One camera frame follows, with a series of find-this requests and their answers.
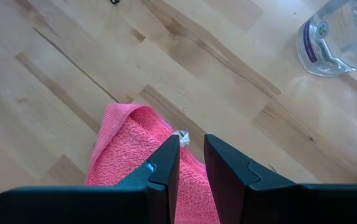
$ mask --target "towel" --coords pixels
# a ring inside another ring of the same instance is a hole
[[[138,168],[173,131],[148,106],[108,105],[91,155],[85,185],[117,184]],[[219,223],[206,168],[188,151],[187,146],[180,149],[175,223]]]

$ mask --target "purple label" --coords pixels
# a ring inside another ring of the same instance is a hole
[[[307,52],[308,59],[310,59],[312,63],[316,62],[318,59],[317,56],[315,56],[314,54],[314,50],[310,42],[310,21],[307,21],[304,25],[303,41],[304,41],[304,47],[305,47],[305,51]]]

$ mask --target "plastic water bottle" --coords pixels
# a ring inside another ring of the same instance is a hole
[[[357,0],[330,0],[304,23],[297,51],[306,71],[335,77],[357,69]]]

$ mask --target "terry cloth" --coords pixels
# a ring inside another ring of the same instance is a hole
[[[148,106],[106,107],[91,155],[85,185],[113,186],[138,168],[173,133]],[[180,150],[175,223],[219,223],[206,168],[187,149]]]

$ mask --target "wooden floor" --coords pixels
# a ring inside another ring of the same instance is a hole
[[[108,103],[144,103],[296,182],[357,183],[357,72],[301,67],[326,0],[0,0],[0,191],[77,185]]]

